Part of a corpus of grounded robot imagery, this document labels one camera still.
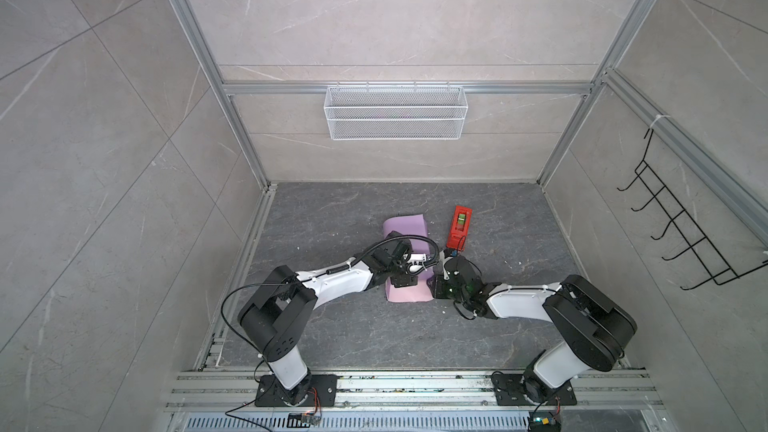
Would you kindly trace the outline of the red tape dispenser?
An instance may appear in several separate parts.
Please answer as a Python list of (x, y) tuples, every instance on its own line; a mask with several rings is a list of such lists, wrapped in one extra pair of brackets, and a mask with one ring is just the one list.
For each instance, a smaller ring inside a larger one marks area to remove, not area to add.
[(464, 206), (456, 206), (448, 233), (446, 248), (462, 252), (469, 235), (472, 209)]

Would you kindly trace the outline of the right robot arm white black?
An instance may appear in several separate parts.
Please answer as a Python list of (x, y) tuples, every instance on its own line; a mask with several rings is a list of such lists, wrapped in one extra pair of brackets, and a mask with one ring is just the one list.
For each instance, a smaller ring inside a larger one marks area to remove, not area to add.
[(473, 262), (456, 255), (428, 286), (434, 298), (451, 301), (467, 320), (526, 318), (557, 329), (561, 342), (529, 363), (516, 385), (496, 385), (530, 403), (555, 399), (585, 371), (612, 370), (638, 329), (628, 312), (580, 275), (539, 286), (485, 283)]

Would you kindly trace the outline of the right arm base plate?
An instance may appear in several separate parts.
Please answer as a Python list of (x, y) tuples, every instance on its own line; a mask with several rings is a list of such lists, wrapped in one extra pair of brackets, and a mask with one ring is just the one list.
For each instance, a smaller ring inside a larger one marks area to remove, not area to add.
[(499, 406), (573, 406), (577, 399), (570, 381), (557, 389), (549, 388), (535, 376), (494, 371), (490, 380)]

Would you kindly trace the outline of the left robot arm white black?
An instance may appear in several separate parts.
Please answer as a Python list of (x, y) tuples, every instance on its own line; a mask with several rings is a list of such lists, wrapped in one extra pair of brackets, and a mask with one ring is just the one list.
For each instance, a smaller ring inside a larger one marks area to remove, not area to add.
[(279, 266), (256, 286), (238, 312), (236, 323), (283, 391), (304, 395), (311, 373), (298, 343), (314, 310), (388, 280), (416, 283), (438, 258), (439, 247), (432, 239), (392, 232), (336, 265), (299, 272)]

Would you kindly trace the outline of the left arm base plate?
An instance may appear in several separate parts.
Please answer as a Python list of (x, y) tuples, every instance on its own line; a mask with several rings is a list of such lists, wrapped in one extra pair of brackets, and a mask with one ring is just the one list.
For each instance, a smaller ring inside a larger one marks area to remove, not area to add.
[(335, 404), (339, 377), (332, 374), (309, 374), (293, 389), (286, 389), (274, 375), (262, 376), (255, 397), (256, 407), (302, 406), (332, 407)]

